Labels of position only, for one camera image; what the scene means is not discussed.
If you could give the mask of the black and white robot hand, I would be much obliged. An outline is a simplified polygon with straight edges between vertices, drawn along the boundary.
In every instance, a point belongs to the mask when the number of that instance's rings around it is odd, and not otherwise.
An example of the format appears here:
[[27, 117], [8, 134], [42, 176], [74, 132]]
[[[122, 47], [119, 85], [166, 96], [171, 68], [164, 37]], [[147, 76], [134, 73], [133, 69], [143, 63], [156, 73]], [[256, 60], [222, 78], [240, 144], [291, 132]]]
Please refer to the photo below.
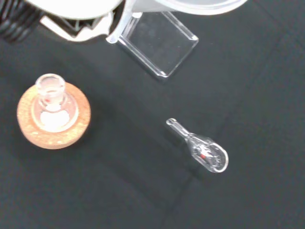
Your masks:
[[107, 37], [124, 6], [123, 0], [2, 0], [0, 38], [18, 43], [39, 26], [68, 42]]

